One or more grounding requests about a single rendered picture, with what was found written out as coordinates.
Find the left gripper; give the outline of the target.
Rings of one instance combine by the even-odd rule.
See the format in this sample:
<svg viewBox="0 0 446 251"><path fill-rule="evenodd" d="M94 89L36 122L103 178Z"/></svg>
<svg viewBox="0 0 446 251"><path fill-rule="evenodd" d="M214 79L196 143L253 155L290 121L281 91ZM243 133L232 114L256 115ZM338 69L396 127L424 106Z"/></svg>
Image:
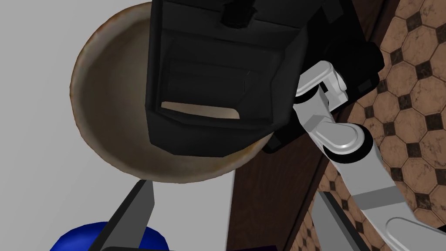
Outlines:
<svg viewBox="0 0 446 251"><path fill-rule="evenodd" d="M384 59L352 0L153 0L145 110L150 143L227 156L273 134L272 153L305 133L298 80L320 61L347 104L378 83Z"/></svg>

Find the beige bowl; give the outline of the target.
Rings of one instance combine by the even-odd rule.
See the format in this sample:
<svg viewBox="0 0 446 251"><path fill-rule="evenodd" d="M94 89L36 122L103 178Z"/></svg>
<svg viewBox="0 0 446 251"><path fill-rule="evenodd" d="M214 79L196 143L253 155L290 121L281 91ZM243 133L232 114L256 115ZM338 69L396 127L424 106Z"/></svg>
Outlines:
<svg viewBox="0 0 446 251"><path fill-rule="evenodd" d="M151 7L146 2L118 12L80 51L70 100L81 137L104 161L144 180L193 183L241 167L261 151L270 134L222 158L175 156L150 143L145 85Z"/></svg>

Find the blue round object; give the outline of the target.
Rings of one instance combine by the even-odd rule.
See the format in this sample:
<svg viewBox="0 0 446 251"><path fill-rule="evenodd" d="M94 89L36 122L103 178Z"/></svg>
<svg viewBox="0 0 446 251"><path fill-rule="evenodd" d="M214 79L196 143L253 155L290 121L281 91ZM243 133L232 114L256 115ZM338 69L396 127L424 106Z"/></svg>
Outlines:
<svg viewBox="0 0 446 251"><path fill-rule="evenodd" d="M96 222L74 228L62 235L49 251L88 251L107 222ZM165 238L156 230L146 227L139 248L169 250Z"/></svg>

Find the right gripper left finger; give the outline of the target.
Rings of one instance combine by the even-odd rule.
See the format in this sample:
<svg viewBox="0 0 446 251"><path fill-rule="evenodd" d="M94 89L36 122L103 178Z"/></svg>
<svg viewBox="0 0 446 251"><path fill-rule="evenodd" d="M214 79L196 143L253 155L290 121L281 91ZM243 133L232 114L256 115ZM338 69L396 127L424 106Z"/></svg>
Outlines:
<svg viewBox="0 0 446 251"><path fill-rule="evenodd" d="M154 204L153 182L139 180L95 239L94 251L142 251Z"/></svg>

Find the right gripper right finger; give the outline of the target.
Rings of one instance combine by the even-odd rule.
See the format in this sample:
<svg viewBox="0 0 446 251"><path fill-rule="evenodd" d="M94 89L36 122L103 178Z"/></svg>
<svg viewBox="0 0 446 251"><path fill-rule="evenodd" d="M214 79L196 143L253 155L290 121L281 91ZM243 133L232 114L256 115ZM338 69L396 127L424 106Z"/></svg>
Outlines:
<svg viewBox="0 0 446 251"><path fill-rule="evenodd" d="M330 192L317 192L311 211L322 251L370 251Z"/></svg>

